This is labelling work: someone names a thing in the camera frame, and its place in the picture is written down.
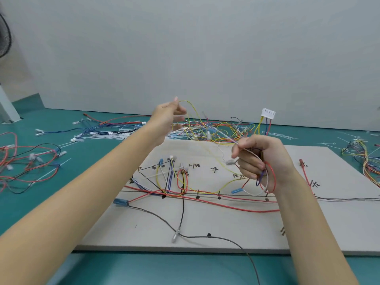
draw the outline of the teal floor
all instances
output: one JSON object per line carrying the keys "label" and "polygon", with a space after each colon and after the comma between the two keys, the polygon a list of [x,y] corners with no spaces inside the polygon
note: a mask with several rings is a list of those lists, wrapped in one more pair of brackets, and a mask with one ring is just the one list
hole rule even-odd
{"label": "teal floor", "polygon": [[[56,131],[74,128],[72,122],[83,117],[81,111],[45,109],[38,95],[14,103],[21,121],[2,124],[0,133],[12,131],[18,135],[19,145],[40,143],[67,143],[75,132],[35,136],[35,129]],[[99,120],[108,120],[124,114],[87,112]],[[147,118],[131,117],[130,120],[145,121]],[[346,141],[364,138],[368,150],[380,143],[378,132],[321,129],[273,125],[272,133],[283,134],[293,139],[280,138],[286,145],[330,146],[343,148]],[[2,136],[2,145],[13,144],[12,136]],[[119,141],[86,140],[64,150],[67,154],[60,162],[65,163],[57,175],[45,182],[35,184],[23,194],[15,195],[6,190],[0,194],[0,213],[6,218],[0,221],[0,233],[6,231],[17,220],[39,205],[46,198],[85,171],[102,158]],[[331,148],[340,155],[340,150]],[[349,156],[342,157],[354,168],[360,164]],[[260,281],[265,284],[297,284],[290,256],[253,255]],[[379,284],[380,258],[347,257],[361,284]],[[76,284],[256,284],[252,265],[248,258],[238,254],[152,254],[131,252],[75,252],[62,265],[49,285]]]}

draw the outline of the black line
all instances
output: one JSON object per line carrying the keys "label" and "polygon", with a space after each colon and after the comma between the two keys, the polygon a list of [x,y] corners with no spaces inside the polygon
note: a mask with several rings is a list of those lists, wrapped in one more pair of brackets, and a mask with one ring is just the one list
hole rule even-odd
{"label": "black line", "polygon": [[141,170],[145,170],[145,169],[149,169],[149,168],[152,168],[152,166],[149,166],[149,167],[146,167],[146,168],[144,168],[144,169],[140,169],[140,171]]}
{"label": "black line", "polygon": [[153,185],[155,185],[157,187],[157,189],[161,190],[155,183],[153,183],[152,181],[150,181],[150,179],[148,179],[143,173],[141,173],[140,171],[139,171],[139,173],[141,175],[143,175],[150,183],[152,183]]}

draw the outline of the wire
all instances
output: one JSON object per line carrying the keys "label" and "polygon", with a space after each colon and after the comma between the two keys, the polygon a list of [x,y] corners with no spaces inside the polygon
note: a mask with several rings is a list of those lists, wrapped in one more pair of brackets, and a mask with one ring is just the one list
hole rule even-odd
{"label": "wire", "polygon": [[[177,232],[173,226],[170,225],[170,223],[168,221],[166,221],[164,218],[162,218],[160,215],[157,215],[155,213],[153,213],[152,211],[148,211],[148,210],[145,210],[143,208],[139,208],[139,207],[134,207],[134,206],[130,206],[130,208],[132,209],[135,209],[135,210],[140,210],[140,211],[144,211],[146,213],[149,213],[149,214],[152,214],[154,216],[156,216],[157,218],[161,219],[162,221],[164,221],[166,223],[166,225],[168,225],[170,227],[170,229],[172,229],[174,232]],[[257,283],[258,285],[260,285],[260,279],[259,279],[259,274],[257,272],[257,269],[256,269],[256,266],[255,266],[255,263],[252,259],[252,257],[248,254],[248,252],[243,248],[241,247],[238,243],[230,240],[230,239],[227,239],[227,238],[223,238],[223,237],[216,237],[216,236],[212,236],[211,234],[207,235],[207,236],[186,236],[186,235],[183,235],[181,233],[178,233],[179,236],[183,237],[183,238],[214,238],[214,239],[220,239],[220,240],[225,240],[225,241],[228,241],[228,242],[231,242],[233,244],[235,244],[236,246],[238,246],[244,254],[246,254],[250,260],[250,262],[252,263],[253,267],[254,267],[254,270],[255,270],[255,274],[256,274],[256,278],[257,278]]]}

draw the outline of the hand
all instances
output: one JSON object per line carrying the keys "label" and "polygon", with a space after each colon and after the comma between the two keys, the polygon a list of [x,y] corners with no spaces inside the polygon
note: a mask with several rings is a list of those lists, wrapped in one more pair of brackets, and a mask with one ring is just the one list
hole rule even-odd
{"label": "hand", "polygon": [[186,109],[179,105],[178,97],[172,102],[158,105],[150,117],[146,126],[150,127],[157,135],[156,146],[164,142],[165,136],[170,131],[182,128],[181,124],[173,125],[173,123],[185,120],[184,116],[175,117],[175,115],[186,114]]}
{"label": "hand", "polygon": [[[297,174],[293,161],[290,158],[288,151],[282,144],[280,139],[268,137],[264,135],[252,135],[249,138],[239,140],[239,145],[234,145],[232,148],[232,158],[239,157],[237,163],[240,165],[240,172],[250,179],[258,179],[260,174],[265,169],[263,161],[270,164],[276,177],[276,188],[274,188],[274,177],[272,170],[266,166],[269,174],[269,184],[267,190],[276,193],[281,187],[287,185]],[[260,151],[263,152],[263,160],[256,158],[253,154],[245,151],[248,149],[260,157]]]}

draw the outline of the white plug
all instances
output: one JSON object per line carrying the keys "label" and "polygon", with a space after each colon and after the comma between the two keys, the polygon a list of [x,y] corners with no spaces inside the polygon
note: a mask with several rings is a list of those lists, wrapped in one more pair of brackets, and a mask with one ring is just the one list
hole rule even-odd
{"label": "white plug", "polygon": [[269,109],[263,109],[263,111],[261,112],[261,116],[264,117],[264,118],[268,118],[268,119],[271,119],[273,120],[274,119],[274,115],[276,114],[276,112],[272,111],[272,110],[269,110]]}

